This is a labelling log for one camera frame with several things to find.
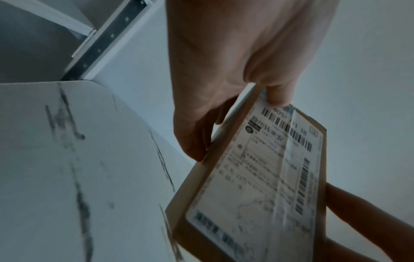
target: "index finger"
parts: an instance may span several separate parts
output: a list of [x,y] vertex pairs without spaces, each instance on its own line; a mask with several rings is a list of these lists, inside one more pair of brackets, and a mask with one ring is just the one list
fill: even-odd
[[326,187],[326,204],[394,261],[413,255],[414,228],[407,223],[330,184]]

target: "brown box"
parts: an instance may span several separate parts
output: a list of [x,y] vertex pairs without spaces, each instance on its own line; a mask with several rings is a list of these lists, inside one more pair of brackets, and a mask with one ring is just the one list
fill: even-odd
[[[211,261],[234,261],[216,244],[210,241],[198,229],[193,227],[186,219],[185,214],[191,203],[201,190],[204,182],[215,168],[220,157],[225,152],[233,136],[242,125],[249,114],[249,111],[261,95],[263,87],[256,85],[252,91],[244,98],[243,102],[227,118],[225,123],[216,132],[213,143],[209,148],[206,158],[201,163],[196,163],[191,172],[174,195],[166,209],[171,235],[184,249],[203,262]],[[320,173],[317,189],[317,212],[314,221],[314,247],[312,261],[324,261],[324,242],[325,242],[325,187],[326,187],[326,129],[313,118],[296,109],[307,121],[315,126],[323,134],[323,142],[320,155]]]

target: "hand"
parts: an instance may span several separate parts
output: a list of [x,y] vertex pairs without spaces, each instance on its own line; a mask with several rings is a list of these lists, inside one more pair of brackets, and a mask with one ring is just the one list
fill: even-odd
[[[382,249],[392,261],[414,261],[414,227],[329,184],[326,203],[340,219]],[[374,262],[332,240],[328,240],[327,253],[328,261],[332,262]]]
[[174,133],[201,161],[247,83],[286,106],[339,0],[167,0]]

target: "cardboard box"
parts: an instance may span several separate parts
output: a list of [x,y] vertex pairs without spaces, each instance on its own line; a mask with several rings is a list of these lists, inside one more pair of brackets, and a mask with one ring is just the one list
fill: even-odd
[[326,129],[256,85],[168,205],[171,238],[202,262],[324,261],[325,187]]

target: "barcode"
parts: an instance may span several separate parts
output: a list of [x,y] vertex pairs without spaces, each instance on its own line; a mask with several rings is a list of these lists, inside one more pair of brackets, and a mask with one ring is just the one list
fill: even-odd
[[294,131],[293,128],[290,129],[289,135],[297,141],[299,144],[301,144],[303,147],[305,147],[309,152],[312,150],[312,144],[307,141],[302,135],[300,135],[298,132]]
[[290,125],[285,121],[281,120],[280,117],[277,117],[275,114],[269,111],[267,108],[263,108],[262,115],[267,117],[270,121],[274,122],[278,127],[280,127],[285,132],[288,132]]
[[303,206],[304,206],[304,202],[305,202],[307,177],[308,177],[308,174],[309,174],[309,163],[310,162],[309,162],[309,160],[307,160],[307,158],[303,159],[301,179],[299,181],[298,196],[296,197],[295,210],[301,215],[303,215]]
[[195,215],[195,219],[200,222],[210,233],[214,236],[218,237],[230,247],[235,255],[240,255],[242,257],[245,256],[245,249],[237,244],[231,236],[229,236],[226,232],[224,232],[219,226],[217,226],[214,222],[212,222],[208,217],[206,217],[200,211],[197,211]]
[[299,144],[301,144],[303,147],[305,147],[309,152],[311,152],[311,150],[312,150],[312,144],[309,141],[307,141],[301,134],[299,134],[296,131],[294,131],[293,128],[291,128],[288,123],[286,123],[285,121],[281,120],[280,117],[277,117],[276,115],[274,115],[266,107],[263,108],[262,115],[264,115],[265,117],[267,117],[270,121],[274,122],[278,127],[280,127],[285,132],[288,132],[290,130],[289,135],[295,141],[297,141]]

